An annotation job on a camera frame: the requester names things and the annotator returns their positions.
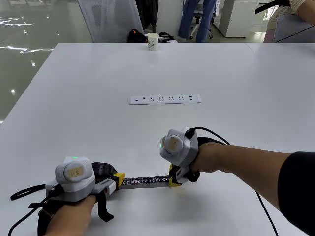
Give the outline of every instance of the power strip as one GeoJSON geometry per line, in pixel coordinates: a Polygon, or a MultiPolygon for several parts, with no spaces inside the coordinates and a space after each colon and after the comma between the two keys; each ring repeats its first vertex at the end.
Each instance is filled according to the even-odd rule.
{"type": "Polygon", "coordinates": [[[200,95],[143,95],[129,98],[130,105],[200,103],[200,95]]]}

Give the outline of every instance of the chair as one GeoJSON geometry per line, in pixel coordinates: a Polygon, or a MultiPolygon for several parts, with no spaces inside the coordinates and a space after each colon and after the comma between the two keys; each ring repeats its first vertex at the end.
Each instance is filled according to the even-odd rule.
{"type": "Polygon", "coordinates": [[[93,43],[126,43],[129,32],[143,32],[135,0],[78,0],[93,43]]]}
{"type": "Polygon", "coordinates": [[[277,21],[275,43],[315,43],[315,25],[298,15],[281,16],[277,21]]]}

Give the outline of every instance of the blue jeans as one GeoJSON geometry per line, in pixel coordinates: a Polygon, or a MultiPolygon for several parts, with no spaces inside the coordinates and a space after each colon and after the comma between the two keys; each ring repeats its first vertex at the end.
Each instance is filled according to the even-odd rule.
{"type": "MultiPolygon", "coordinates": [[[[178,35],[181,38],[189,39],[190,27],[193,18],[193,12],[195,11],[200,0],[187,0],[183,9],[183,16],[181,26],[178,30],[178,35]]],[[[212,19],[213,10],[217,0],[204,0],[201,23],[199,25],[196,42],[204,43],[207,40],[209,24],[212,19]]]]}

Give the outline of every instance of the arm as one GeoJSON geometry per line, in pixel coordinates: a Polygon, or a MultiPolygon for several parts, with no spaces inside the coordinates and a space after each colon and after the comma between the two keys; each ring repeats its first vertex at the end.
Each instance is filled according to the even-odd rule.
{"type": "Polygon", "coordinates": [[[306,22],[315,25],[315,1],[307,0],[298,9],[297,14],[306,22]]]}
{"type": "Polygon", "coordinates": [[[206,143],[191,164],[193,171],[232,172],[279,209],[278,176],[290,153],[206,143]]]}
{"type": "Polygon", "coordinates": [[[83,236],[95,203],[96,197],[89,195],[74,206],[60,208],[49,223],[46,236],[83,236]]]}

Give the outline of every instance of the person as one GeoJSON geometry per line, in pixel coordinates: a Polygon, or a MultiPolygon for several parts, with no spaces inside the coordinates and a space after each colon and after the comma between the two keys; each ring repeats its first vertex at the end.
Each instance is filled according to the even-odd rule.
{"type": "MultiPolygon", "coordinates": [[[[235,174],[309,235],[315,235],[314,167],[315,153],[279,153],[218,143],[201,145],[190,165],[193,171],[235,174]]],[[[63,206],[46,236],[82,236],[95,202],[95,196],[88,196],[75,206],[63,206]]]]}
{"type": "Polygon", "coordinates": [[[315,25],[315,0],[289,0],[291,6],[279,6],[270,18],[264,43],[273,43],[280,16],[297,14],[306,22],[315,25]]]}
{"type": "MultiPolygon", "coordinates": [[[[181,25],[178,30],[178,36],[181,38],[189,39],[191,22],[199,2],[200,0],[186,0],[181,25]]],[[[216,0],[203,0],[202,17],[196,37],[196,43],[204,43],[207,41],[208,30],[216,2],[216,0]]]]}

